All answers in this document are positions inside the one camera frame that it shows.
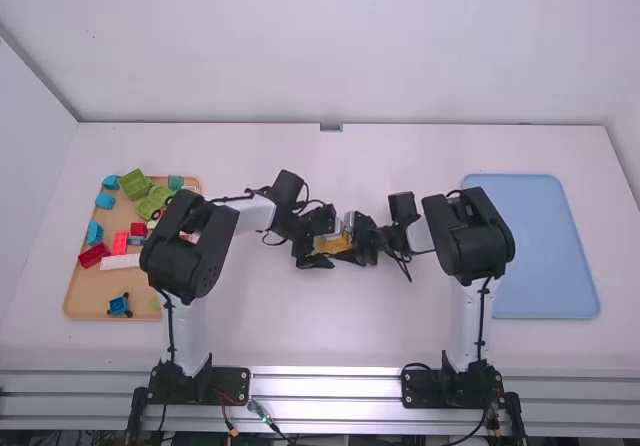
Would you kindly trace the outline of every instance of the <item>black clamp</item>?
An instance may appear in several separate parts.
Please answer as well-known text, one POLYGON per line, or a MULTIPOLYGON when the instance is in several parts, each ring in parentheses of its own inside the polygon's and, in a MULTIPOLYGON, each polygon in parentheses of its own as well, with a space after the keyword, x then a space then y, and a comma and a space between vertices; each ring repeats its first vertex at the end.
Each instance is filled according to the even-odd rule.
POLYGON ((147 388, 140 386, 133 391, 131 398, 131 412, 127 421, 127 429, 124 431, 124 444, 133 446, 140 434, 142 412, 147 406, 147 388))
POLYGON ((509 392, 504 394, 504 406, 507 414, 511 418, 511 436, 517 446, 527 446, 529 437, 524 429, 522 421, 522 406, 518 393, 509 392))

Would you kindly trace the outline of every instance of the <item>orange tray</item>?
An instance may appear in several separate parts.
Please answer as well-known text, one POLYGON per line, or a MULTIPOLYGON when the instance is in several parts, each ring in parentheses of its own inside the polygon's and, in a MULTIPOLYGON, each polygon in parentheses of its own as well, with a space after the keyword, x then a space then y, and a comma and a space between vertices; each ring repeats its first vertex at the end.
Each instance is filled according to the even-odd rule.
MULTIPOLYGON (((168 186, 168 176, 150 176, 155 184, 168 186)), ((191 177, 184 178, 184 187, 200 192, 200 183, 191 177)), ((113 209, 94 208, 91 219, 98 221, 104 227, 104 242, 112 251, 113 236, 118 231, 129 231, 131 223, 145 222, 136 214, 136 203, 130 201, 122 189, 109 191, 102 187, 100 192, 116 198, 113 209)), ((84 238, 82 248, 78 252, 89 249, 87 238, 84 238)), ((127 254, 139 253, 141 246, 128 246, 127 254)), ((156 292, 147 282, 147 275, 140 268, 116 269, 101 271, 100 263, 84 269, 78 262, 69 282, 67 296, 63 305, 64 314, 71 319, 106 319, 111 321, 157 321, 162 317, 156 292), (129 309, 132 318, 125 315, 109 316, 109 300, 129 293, 129 309)))

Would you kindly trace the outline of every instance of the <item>green lego brick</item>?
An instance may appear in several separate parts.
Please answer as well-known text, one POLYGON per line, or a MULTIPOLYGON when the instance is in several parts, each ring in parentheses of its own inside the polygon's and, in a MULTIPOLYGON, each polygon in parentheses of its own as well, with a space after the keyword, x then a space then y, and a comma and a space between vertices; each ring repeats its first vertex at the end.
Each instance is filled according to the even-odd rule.
POLYGON ((124 194, 131 201, 137 201, 149 194, 149 190, 153 183, 149 181, 140 169, 134 169, 128 174, 118 178, 118 184, 122 188, 124 194))

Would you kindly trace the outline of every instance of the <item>blue tray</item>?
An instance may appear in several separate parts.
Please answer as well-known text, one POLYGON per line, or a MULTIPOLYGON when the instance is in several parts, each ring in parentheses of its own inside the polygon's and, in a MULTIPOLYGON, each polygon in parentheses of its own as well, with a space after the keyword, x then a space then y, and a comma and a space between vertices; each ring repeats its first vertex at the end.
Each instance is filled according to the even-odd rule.
POLYGON ((594 318, 600 302, 569 203, 554 176, 471 174, 516 241, 493 306, 494 318, 594 318))

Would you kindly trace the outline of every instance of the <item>teal lego piece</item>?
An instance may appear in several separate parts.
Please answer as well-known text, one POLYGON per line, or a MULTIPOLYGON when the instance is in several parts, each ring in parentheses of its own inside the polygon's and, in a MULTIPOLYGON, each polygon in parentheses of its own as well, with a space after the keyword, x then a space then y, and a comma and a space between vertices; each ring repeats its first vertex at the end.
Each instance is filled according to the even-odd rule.
POLYGON ((129 293, 124 293, 122 296, 110 300, 107 314, 109 316, 124 314, 127 318, 132 317, 133 313, 129 309, 129 293))
POLYGON ((87 242, 89 246, 95 246, 104 239, 104 228, 95 219, 89 221, 89 231, 87 233, 87 242))
POLYGON ((96 198, 96 206, 100 209, 111 209, 114 204, 116 204, 116 198, 107 193, 100 193, 96 198))
POLYGON ((120 185, 118 184, 118 176, 115 174, 104 178, 102 180, 102 185, 111 191, 117 191, 118 189, 120 189, 120 185))
POLYGON ((182 176, 169 175, 169 189, 171 191, 178 191, 184 186, 184 178, 182 176))
POLYGON ((122 191, 131 201, 137 201, 149 194, 149 190, 153 183, 147 178, 142 171, 134 169, 128 174, 118 178, 118 184, 122 187, 122 191))
POLYGON ((147 238, 143 238, 142 236, 129 236, 127 243, 129 246, 144 246, 147 244, 147 238))

